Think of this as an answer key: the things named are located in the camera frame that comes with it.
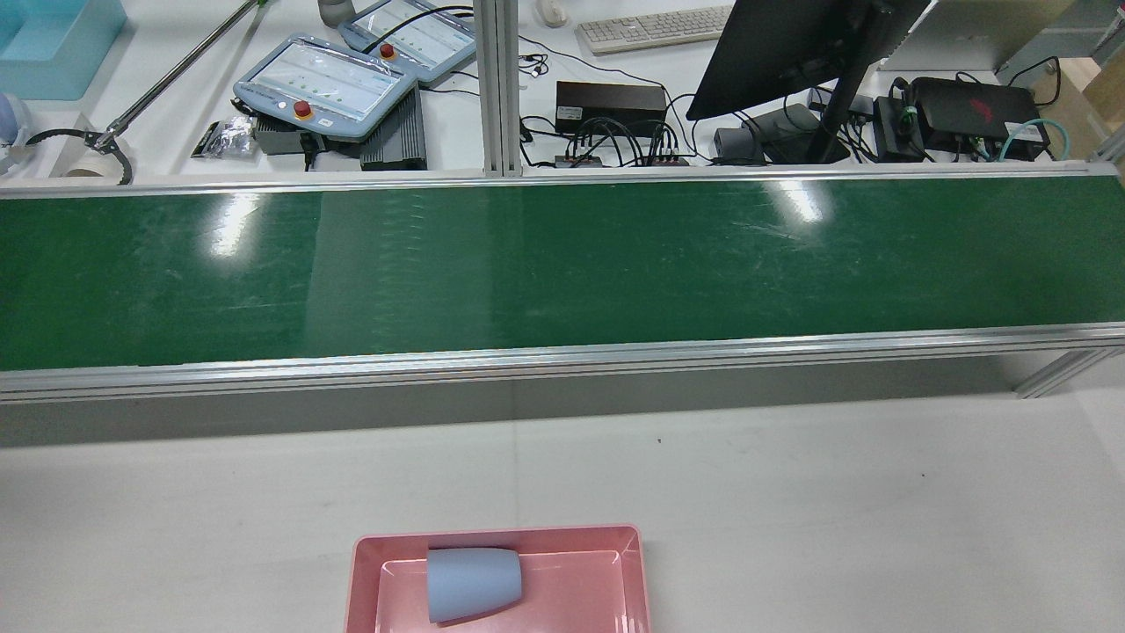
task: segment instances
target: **pink tray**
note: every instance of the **pink tray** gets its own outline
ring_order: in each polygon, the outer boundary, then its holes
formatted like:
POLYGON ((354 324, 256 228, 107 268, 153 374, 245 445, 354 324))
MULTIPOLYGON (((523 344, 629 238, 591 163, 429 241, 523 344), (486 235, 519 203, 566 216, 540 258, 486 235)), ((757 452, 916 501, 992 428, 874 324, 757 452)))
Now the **pink tray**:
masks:
POLYGON ((356 543, 344 633, 649 633, 640 534, 631 525, 364 536, 356 543), (523 598, 476 620, 432 624, 431 549, 520 554, 523 598))

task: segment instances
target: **monitor stand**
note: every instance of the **monitor stand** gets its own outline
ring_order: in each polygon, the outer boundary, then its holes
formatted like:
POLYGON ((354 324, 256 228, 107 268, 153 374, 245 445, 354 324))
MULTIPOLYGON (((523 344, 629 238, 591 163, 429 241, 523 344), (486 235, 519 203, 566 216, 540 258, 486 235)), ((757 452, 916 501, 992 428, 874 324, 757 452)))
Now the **monitor stand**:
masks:
MULTIPOLYGON (((820 119, 809 108, 796 105, 755 117, 742 127, 754 134, 774 164, 810 164, 809 147, 820 129, 820 119)), ((849 155, 848 148, 834 135, 820 164, 839 162, 849 155)))
POLYGON ((871 60, 879 57, 886 43, 893 13, 894 8, 885 2, 871 2, 867 7, 863 22, 855 30, 855 46, 842 60, 844 71, 819 120, 804 106, 790 106, 755 119, 759 127, 755 132, 762 134, 759 141, 774 162, 831 164, 848 156, 847 147, 836 135, 852 116, 848 109, 860 91, 871 60))

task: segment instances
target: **white keyboard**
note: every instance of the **white keyboard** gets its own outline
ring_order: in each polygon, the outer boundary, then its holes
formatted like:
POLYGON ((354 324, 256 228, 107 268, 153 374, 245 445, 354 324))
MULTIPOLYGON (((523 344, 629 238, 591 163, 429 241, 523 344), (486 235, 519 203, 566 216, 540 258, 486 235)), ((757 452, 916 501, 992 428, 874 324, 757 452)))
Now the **white keyboard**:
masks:
POLYGON ((579 24, 575 30, 595 55, 718 39, 730 4, 579 24))

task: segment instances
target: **red emergency stop button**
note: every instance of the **red emergency stop button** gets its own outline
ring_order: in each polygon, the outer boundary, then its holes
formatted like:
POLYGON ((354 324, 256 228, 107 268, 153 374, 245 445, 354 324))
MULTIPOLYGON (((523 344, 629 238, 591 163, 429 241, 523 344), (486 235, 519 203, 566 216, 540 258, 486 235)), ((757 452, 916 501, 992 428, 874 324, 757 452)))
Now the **red emergency stop button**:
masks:
POLYGON ((292 105, 292 114, 297 115, 297 118, 305 120, 306 118, 313 117, 313 106, 308 105, 308 101, 297 101, 292 105))

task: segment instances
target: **blue cup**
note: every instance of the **blue cup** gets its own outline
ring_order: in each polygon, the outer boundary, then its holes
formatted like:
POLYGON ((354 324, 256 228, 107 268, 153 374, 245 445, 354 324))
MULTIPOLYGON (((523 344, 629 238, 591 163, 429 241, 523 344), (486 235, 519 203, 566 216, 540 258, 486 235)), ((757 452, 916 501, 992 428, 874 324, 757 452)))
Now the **blue cup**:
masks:
POLYGON ((426 555, 430 622, 484 615, 523 596, 520 555, 496 548, 430 550, 426 555))

